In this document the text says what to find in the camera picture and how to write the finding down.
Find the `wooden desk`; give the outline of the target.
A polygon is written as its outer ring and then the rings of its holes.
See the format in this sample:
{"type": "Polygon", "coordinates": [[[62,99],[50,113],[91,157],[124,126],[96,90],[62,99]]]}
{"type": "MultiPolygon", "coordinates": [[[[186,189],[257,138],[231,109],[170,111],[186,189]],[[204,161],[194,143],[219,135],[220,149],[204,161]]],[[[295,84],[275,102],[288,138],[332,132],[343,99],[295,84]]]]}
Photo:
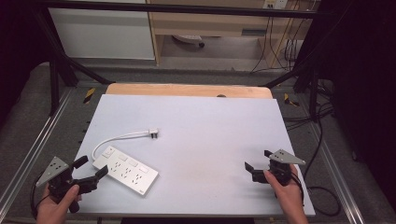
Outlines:
{"type": "MultiPolygon", "coordinates": [[[[263,8],[264,0],[146,0],[149,4],[209,7],[263,8]]],[[[282,10],[313,12],[318,0],[288,0],[282,10]]],[[[311,20],[250,16],[203,15],[182,13],[148,14],[151,31],[160,35],[247,36],[256,37],[262,47],[267,66],[280,65],[281,50],[291,40],[304,40],[311,20]]]]}

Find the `aluminium floor rail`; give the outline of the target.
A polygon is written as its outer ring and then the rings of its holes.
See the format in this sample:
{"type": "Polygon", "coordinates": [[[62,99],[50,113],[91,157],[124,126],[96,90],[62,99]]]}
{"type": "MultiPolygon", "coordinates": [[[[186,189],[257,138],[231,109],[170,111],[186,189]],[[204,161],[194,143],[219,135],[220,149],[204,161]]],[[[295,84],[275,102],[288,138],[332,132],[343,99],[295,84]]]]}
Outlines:
{"type": "Polygon", "coordinates": [[[12,176],[7,188],[0,195],[0,220],[5,218],[8,210],[14,203],[22,185],[33,169],[37,158],[50,138],[52,130],[64,112],[64,109],[69,102],[70,96],[74,93],[74,91],[74,88],[65,89],[64,93],[62,94],[59,107],[53,112],[51,116],[46,119],[45,124],[43,125],[33,144],[30,145],[29,151],[25,154],[23,160],[19,164],[18,169],[12,176]]]}
{"type": "Polygon", "coordinates": [[[335,159],[332,156],[324,137],[320,136],[322,134],[322,130],[316,123],[311,123],[310,128],[318,140],[318,152],[323,159],[325,167],[329,173],[330,179],[335,188],[337,196],[339,197],[340,203],[343,206],[349,223],[364,224],[364,218],[361,214],[361,210],[357,206],[353,195],[347,185],[347,182],[344,179],[340,168],[335,162],[335,159]]]}

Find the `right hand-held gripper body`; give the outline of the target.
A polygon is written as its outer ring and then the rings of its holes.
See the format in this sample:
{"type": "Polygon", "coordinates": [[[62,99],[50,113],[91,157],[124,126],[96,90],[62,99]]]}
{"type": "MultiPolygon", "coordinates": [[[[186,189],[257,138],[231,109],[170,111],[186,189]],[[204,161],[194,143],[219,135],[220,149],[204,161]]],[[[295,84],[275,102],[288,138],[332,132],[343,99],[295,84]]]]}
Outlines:
{"type": "Polygon", "coordinates": [[[273,152],[267,158],[269,159],[269,172],[282,186],[287,186],[291,180],[301,184],[300,179],[293,173],[290,166],[292,164],[305,165],[304,160],[297,158],[283,149],[273,152]]]}

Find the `white power strip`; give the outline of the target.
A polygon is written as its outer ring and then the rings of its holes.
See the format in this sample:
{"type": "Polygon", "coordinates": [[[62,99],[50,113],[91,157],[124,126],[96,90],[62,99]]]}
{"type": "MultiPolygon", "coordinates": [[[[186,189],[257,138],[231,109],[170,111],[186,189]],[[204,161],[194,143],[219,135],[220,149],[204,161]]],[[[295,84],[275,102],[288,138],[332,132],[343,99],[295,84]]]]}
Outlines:
{"type": "Polygon", "coordinates": [[[110,177],[142,196],[147,194],[159,174],[115,147],[107,147],[92,165],[98,169],[106,166],[110,177]]]}

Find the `white cabinet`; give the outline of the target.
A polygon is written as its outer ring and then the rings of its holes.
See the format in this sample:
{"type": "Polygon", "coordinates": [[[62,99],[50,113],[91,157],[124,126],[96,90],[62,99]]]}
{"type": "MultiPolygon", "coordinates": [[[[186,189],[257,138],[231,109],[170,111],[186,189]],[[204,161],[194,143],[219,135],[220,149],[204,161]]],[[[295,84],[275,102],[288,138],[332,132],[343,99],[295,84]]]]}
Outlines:
{"type": "Polygon", "coordinates": [[[147,12],[50,8],[49,13],[69,57],[155,58],[147,12]]]}

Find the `person's left hand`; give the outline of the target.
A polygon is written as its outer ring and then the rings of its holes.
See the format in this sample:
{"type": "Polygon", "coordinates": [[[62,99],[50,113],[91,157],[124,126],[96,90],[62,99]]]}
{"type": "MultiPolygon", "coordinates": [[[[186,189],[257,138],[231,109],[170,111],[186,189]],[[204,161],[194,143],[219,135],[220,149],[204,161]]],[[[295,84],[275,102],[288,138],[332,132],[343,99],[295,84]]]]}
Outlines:
{"type": "Polygon", "coordinates": [[[49,189],[45,188],[42,202],[37,208],[36,224],[64,224],[71,203],[81,200],[78,192],[79,185],[74,185],[59,202],[56,202],[51,199],[49,189]]]}

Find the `white wall socket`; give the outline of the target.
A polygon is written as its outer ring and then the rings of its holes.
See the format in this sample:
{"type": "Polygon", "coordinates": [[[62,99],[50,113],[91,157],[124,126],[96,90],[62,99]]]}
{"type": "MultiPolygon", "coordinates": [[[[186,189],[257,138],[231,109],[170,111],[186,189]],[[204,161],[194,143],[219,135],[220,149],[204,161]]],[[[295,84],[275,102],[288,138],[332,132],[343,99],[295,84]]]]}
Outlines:
{"type": "Polygon", "coordinates": [[[263,8],[284,9],[288,0],[264,0],[263,8]]]}

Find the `person's right hand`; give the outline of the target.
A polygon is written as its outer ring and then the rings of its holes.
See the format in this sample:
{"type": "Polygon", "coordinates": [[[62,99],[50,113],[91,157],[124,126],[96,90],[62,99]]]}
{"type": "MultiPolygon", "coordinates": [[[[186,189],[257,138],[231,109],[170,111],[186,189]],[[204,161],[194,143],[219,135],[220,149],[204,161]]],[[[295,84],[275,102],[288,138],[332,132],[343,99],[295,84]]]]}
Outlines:
{"type": "Polygon", "coordinates": [[[275,191],[280,207],[287,217],[305,217],[301,191],[296,183],[290,182],[282,186],[270,171],[264,171],[264,176],[275,191]]]}

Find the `white table mat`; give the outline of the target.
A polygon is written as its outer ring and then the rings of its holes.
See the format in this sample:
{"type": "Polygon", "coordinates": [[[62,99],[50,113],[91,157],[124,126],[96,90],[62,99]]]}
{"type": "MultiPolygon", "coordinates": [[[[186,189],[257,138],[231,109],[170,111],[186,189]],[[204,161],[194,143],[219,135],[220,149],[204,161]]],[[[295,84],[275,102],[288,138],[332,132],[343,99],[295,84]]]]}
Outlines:
{"type": "Polygon", "coordinates": [[[83,214],[146,217],[264,217],[281,212],[271,187],[245,162],[265,169],[264,150],[291,151],[274,99],[105,94],[78,151],[113,146],[158,171],[145,196],[111,177],[84,196],[83,214]],[[149,129],[159,130],[152,139],[149,129]]]}

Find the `black metal frame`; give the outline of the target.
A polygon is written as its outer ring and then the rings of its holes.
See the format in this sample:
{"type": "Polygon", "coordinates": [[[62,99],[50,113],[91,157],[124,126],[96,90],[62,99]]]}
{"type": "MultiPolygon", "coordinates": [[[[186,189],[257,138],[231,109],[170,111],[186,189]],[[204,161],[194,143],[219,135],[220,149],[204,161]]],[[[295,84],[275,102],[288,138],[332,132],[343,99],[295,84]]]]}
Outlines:
{"type": "Polygon", "coordinates": [[[182,13],[182,14],[207,14],[226,16],[250,16],[270,18],[294,18],[294,19],[323,19],[330,16],[324,12],[309,12],[282,9],[253,9],[244,7],[209,7],[188,5],[164,5],[164,4],[140,4],[140,3],[117,3],[98,1],[76,0],[34,0],[30,2],[27,11],[33,18],[33,22],[40,28],[40,33],[46,40],[49,48],[50,84],[51,84],[51,114],[54,114],[59,106],[58,74],[67,86],[75,87],[78,79],[73,71],[74,68],[84,75],[93,78],[101,84],[112,84],[111,80],[100,77],[82,64],[71,59],[57,40],[57,33],[50,29],[48,21],[43,16],[43,11],[51,8],[88,9],[108,11],[132,11],[132,12],[155,12],[155,13],[182,13]]]}

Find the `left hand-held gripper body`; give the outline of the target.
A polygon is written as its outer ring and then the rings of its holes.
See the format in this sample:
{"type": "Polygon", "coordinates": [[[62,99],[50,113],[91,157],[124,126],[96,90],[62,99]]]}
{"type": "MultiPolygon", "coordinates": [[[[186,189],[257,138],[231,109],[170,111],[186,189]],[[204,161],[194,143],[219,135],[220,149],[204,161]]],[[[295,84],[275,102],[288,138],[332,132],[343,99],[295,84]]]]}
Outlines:
{"type": "Polygon", "coordinates": [[[58,157],[54,157],[48,167],[39,176],[35,185],[40,187],[47,184],[49,194],[47,197],[54,199],[57,203],[61,201],[67,191],[77,184],[72,177],[74,167],[62,161],[58,157]]]}

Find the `wooden table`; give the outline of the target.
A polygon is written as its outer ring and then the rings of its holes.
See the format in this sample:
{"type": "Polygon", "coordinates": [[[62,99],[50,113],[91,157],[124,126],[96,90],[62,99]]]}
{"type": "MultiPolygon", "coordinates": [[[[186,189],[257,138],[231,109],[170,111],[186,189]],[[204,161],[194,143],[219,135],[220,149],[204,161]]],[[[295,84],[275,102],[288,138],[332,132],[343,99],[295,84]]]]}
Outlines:
{"type": "Polygon", "coordinates": [[[264,87],[148,83],[113,83],[107,87],[106,94],[273,98],[271,91],[264,87]]]}

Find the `dark curtain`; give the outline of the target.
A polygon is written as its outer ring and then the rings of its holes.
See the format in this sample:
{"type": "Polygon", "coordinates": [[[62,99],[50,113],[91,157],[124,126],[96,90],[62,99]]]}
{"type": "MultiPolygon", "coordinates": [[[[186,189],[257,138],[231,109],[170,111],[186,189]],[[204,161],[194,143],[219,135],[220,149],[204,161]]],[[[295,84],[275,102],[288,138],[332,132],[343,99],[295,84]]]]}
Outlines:
{"type": "Polygon", "coordinates": [[[320,74],[349,140],[396,211],[396,0],[354,0],[320,74]]]}
{"type": "Polygon", "coordinates": [[[30,72],[49,56],[22,11],[24,0],[0,0],[0,124],[21,95],[30,72]]]}

